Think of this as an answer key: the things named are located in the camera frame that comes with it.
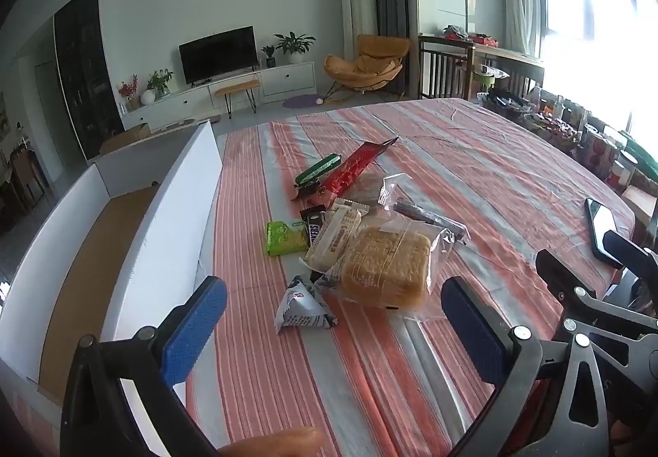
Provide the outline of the person's left hand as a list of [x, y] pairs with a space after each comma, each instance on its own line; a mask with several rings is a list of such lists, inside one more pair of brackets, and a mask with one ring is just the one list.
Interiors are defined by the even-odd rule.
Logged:
[[315, 427], [300, 427], [272, 435], [246, 438], [219, 449], [224, 457], [307, 457], [317, 456], [324, 442]]

